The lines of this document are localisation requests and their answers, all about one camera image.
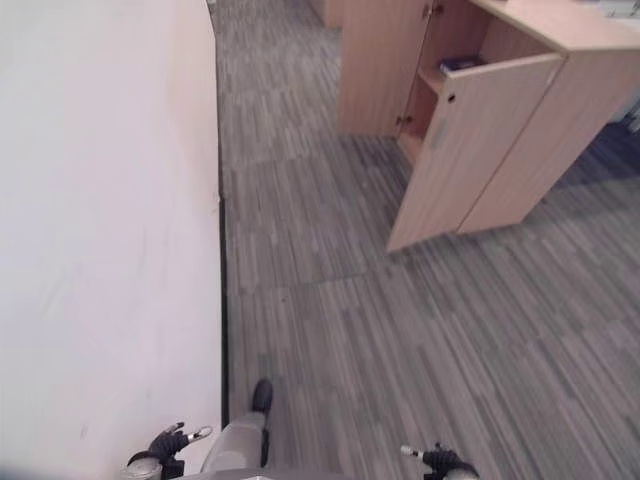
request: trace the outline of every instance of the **black shoe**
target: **black shoe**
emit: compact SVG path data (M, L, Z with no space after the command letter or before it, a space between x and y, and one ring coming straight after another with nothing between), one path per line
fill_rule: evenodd
M258 382L253 390L253 399L251 400L251 411L261 412L269 415L271 411L271 401L273 400L273 385L266 378Z

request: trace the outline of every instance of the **cabinet door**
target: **cabinet door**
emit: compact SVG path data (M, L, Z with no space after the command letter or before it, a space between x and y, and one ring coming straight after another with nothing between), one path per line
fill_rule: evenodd
M525 128L562 62L538 55L449 74L387 249L456 230Z
M342 29L339 128L396 135L404 112L430 0L348 0Z

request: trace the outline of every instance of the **wooden desk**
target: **wooden desk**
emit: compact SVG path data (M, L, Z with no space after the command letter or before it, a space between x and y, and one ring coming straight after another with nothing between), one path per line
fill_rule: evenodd
M487 64L439 71L464 55ZM414 166L391 251L522 221L640 86L640 34L562 0L350 0L342 62L340 131Z

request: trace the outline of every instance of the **leg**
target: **leg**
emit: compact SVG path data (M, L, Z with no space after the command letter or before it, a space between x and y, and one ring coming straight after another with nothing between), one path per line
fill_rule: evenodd
M272 398L271 382L260 380L253 392L251 412L232 421L220 433L202 465L202 472L265 465L269 443L266 425Z

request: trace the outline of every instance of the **door hinge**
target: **door hinge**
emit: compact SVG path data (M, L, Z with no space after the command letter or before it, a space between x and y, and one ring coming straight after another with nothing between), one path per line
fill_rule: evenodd
M407 115L406 117L398 116L396 118L396 126L405 125L405 124L411 123L411 122L413 122L413 117L411 115Z
M431 15L441 15L444 13L444 6L435 0L427 3L422 9L422 18L430 18Z

